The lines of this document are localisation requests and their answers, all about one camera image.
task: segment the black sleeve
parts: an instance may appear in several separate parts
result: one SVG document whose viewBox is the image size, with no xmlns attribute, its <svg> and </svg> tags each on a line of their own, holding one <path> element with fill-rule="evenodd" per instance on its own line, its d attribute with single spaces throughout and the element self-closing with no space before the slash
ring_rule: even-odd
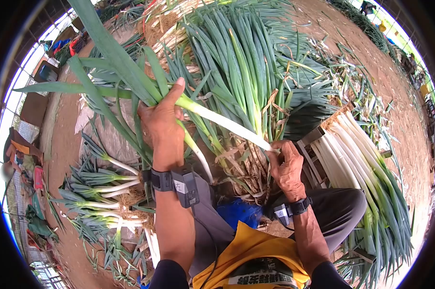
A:
<svg viewBox="0 0 435 289">
<path fill-rule="evenodd" d="M 153 273 L 149 289 L 188 289 L 186 272 L 173 260 L 160 260 Z"/>
<path fill-rule="evenodd" d="M 310 289 L 350 289 L 344 279 L 338 274 L 332 262 L 323 262 L 312 272 Z"/>
</svg>

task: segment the soil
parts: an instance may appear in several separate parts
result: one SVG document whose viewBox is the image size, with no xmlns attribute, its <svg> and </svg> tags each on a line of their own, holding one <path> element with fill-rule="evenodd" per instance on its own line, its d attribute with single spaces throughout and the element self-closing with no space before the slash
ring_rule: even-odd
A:
<svg viewBox="0 0 435 289">
<path fill-rule="evenodd" d="M 122 43 L 128 40 L 133 31 L 121 31 L 120 36 L 115 33 L 114 37 Z M 94 47 L 89 42 L 79 53 L 81 57 L 87 57 Z M 75 75 L 65 65 L 59 75 L 60 81 L 79 83 Z M 81 135 L 75 134 L 75 124 L 78 117 L 78 94 L 52 93 L 49 106 L 45 116 L 45 123 L 41 133 L 41 150 L 45 153 L 44 171 L 48 177 L 48 189 L 54 198 L 61 198 L 58 188 L 62 185 L 65 174 L 70 174 L 69 165 L 76 165 L 81 145 Z M 67 211 L 64 205 L 56 208 L 57 212 Z M 49 226 L 55 228 L 57 222 L 54 220 L 49 207 L 46 204 L 46 219 Z M 110 271 L 98 269 L 96 272 L 88 262 L 83 247 L 83 241 L 78 238 L 78 232 L 73 225 L 61 217 L 66 233 L 60 229 L 56 232 L 59 236 L 59 244 L 56 245 L 57 254 L 67 277 L 75 288 L 85 289 L 112 289 L 122 287 L 122 284 L 115 282 Z M 92 256 L 92 247 L 86 244 L 89 256 Z M 103 266 L 104 254 L 99 254 L 98 264 Z"/>
<path fill-rule="evenodd" d="M 423 234 L 428 222 L 429 195 L 432 183 L 430 174 L 430 153 L 426 133 L 424 116 L 419 114 L 422 100 L 411 96 L 414 92 L 410 88 L 405 76 L 393 63 L 389 55 L 384 55 L 371 40 L 351 21 L 328 3 L 320 0 L 296 0 L 293 2 L 297 11 L 293 20 L 297 25 L 311 23 L 307 27 L 299 27 L 299 31 L 309 34 L 312 38 L 321 40 L 328 35 L 325 45 L 332 53 L 338 54 L 337 42 L 344 39 L 337 32 L 347 37 L 348 43 L 355 54 L 361 59 L 373 75 L 376 84 L 373 90 L 382 96 L 383 103 L 394 100 L 394 110 L 385 116 L 393 124 L 390 126 L 390 133 L 399 140 L 393 142 L 397 158 L 403 170 L 403 182 L 405 199 L 410 206 L 410 216 L 415 208 L 415 228 L 412 238 L 415 247 L 413 256 L 416 257 L 422 245 Z M 121 32 L 121 43 L 127 40 L 132 32 Z M 80 52 L 80 56 L 87 56 L 93 47 L 90 42 Z M 75 76 L 64 66 L 59 79 L 73 83 L 77 82 Z M 60 198 L 58 187 L 62 184 L 64 176 L 69 173 L 69 165 L 74 165 L 78 160 L 78 151 L 81 144 L 80 135 L 74 134 L 74 127 L 78 116 L 77 94 L 56 94 L 50 96 L 49 107 L 45 117 L 45 123 L 41 135 L 41 149 L 45 152 L 44 171 L 48 172 L 48 187 L 55 198 Z M 387 165 L 394 171 L 395 166 L 391 160 Z M 46 217 L 51 227 L 55 228 L 56 222 L 46 209 Z M 57 245 L 62 267 L 74 284 L 75 288 L 115 288 L 122 285 L 115 282 L 111 272 L 99 269 L 95 272 L 92 265 L 86 258 L 83 243 L 78 239 L 78 233 L 71 223 L 62 218 L 67 229 L 66 234 L 61 230 L 57 231 L 60 242 Z M 278 236 L 287 236 L 289 231 L 284 229 L 278 222 L 269 225 L 268 232 Z M 103 254 L 99 254 L 99 264 L 103 262 Z M 395 287 L 399 284 L 399 278 L 405 275 L 408 269 L 401 268 L 401 276 L 394 278 L 394 284 L 388 287 Z"/>
</svg>

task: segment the gray pants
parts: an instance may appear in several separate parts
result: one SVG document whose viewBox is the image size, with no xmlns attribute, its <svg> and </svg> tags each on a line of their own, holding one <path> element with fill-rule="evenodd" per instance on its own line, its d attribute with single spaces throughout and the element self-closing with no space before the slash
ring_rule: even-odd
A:
<svg viewBox="0 0 435 289">
<path fill-rule="evenodd" d="M 195 205 L 195 217 L 210 231 L 221 254 L 232 242 L 235 231 L 214 209 L 210 187 L 201 177 L 197 177 L 200 203 Z M 365 213 L 367 201 L 362 190 L 358 189 L 320 189 L 307 191 L 312 198 L 312 208 L 319 227 L 325 237 L 330 254 L 349 235 Z M 284 195 L 272 207 L 288 203 Z M 215 246 L 203 226 L 195 221 L 195 257 L 189 270 L 194 277 L 215 260 Z"/>
</svg>

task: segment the black cable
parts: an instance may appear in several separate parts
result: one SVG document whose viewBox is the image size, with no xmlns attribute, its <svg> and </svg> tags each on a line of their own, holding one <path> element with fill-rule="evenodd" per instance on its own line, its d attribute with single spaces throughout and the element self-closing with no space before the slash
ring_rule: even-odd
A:
<svg viewBox="0 0 435 289">
<path fill-rule="evenodd" d="M 290 230 L 290 231 L 295 231 L 294 229 L 292 229 L 292 228 L 288 228 L 288 226 L 286 226 L 281 220 L 280 220 L 280 218 L 279 217 L 277 217 L 276 216 L 276 218 L 278 219 L 278 221 L 280 222 L 280 224 L 282 224 L 283 225 L 283 227 L 285 227 L 285 229 L 287 229 L 287 230 Z"/>
<path fill-rule="evenodd" d="M 211 272 L 210 272 L 210 274 L 208 275 L 208 277 L 206 277 L 206 279 L 203 281 L 203 284 L 200 286 L 200 289 L 203 289 L 203 288 L 205 287 L 205 285 L 206 285 L 206 282 L 208 282 L 208 280 L 210 279 L 211 275 L 213 275 L 213 273 L 214 273 L 214 269 L 216 269 L 216 265 L 217 265 L 217 263 L 218 263 L 218 245 L 216 244 L 216 241 L 214 240 L 213 235 L 211 235 L 211 232 L 208 230 L 208 228 L 205 226 L 205 224 L 204 224 L 202 221 L 200 221 L 199 219 L 197 219 L 197 218 L 195 217 L 195 208 L 194 208 L 194 206 L 192 206 L 192 216 L 193 216 L 193 218 L 194 218 L 198 223 L 200 223 L 200 224 L 203 226 L 203 228 L 208 232 L 208 235 L 210 236 L 211 240 L 213 241 L 214 248 L 215 248 L 215 250 L 216 250 L 216 257 L 215 257 L 215 259 L 214 259 L 214 266 L 213 266 L 213 269 L 211 270 Z"/>
</svg>

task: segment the hand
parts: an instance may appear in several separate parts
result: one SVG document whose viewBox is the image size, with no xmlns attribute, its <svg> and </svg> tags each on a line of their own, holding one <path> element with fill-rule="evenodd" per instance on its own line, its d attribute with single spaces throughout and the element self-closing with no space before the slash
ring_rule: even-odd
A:
<svg viewBox="0 0 435 289">
<path fill-rule="evenodd" d="M 169 171 L 184 163 L 185 133 L 176 122 L 176 119 L 184 120 L 184 114 L 175 105 L 184 88 L 184 78 L 180 77 L 158 105 L 139 105 L 138 114 L 152 140 L 154 170 Z"/>
<path fill-rule="evenodd" d="M 301 182 L 301 169 L 304 158 L 291 141 L 275 141 L 271 144 L 281 153 L 266 151 L 271 164 L 271 175 L 285 193 L 290 203 L 306 198 L 304 184 Z"/>
</svg>

